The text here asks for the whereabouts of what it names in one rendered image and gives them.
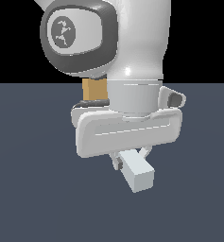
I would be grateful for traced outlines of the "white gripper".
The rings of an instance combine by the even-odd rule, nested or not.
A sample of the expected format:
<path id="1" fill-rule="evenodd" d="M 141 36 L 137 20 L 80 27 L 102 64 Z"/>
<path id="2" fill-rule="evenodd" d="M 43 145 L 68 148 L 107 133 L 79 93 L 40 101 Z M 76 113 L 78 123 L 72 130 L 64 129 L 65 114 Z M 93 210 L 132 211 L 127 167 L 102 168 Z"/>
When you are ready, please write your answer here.
<path id="1" fill-rule="evenodd" d="M 148 116 L 144 122 L 126 122 L 121 112 L 109 108 L 108 99 L 79 101 L 71 109 L 76 128 L 77 154 L 89 158 L 109 154 L 115 170 L 123 168 L 119 151 L 141 147 L 145 158 L 152 146 L 172 143 L 180 135 L 180 109 L 162 109 Z"/>

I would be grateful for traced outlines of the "white rectangular peg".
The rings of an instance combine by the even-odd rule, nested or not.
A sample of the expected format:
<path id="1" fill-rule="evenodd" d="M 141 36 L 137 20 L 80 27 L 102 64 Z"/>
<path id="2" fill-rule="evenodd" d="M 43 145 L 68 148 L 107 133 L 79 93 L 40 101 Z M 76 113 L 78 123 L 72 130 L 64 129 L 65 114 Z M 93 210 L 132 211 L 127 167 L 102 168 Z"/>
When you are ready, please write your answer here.
<path id="1" fill-rule="evenodd" d="M 155 170 L 136 149 L 120 151 L 119 158 L 123 162 L 121 172 L 133 193 L 153 186 Z"/>

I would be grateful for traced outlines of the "tan box with hole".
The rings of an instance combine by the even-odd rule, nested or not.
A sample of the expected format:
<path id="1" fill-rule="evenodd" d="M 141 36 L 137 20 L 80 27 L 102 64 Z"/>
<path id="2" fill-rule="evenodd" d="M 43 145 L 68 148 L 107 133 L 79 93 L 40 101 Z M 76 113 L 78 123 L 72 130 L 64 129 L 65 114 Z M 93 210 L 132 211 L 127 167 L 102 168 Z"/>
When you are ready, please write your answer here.
<path id="1" fill-rule="evenodd" d="M 107 99 L 107 80 L 84 78 L 82 80 L 82 90 L 84 100 Z"/>

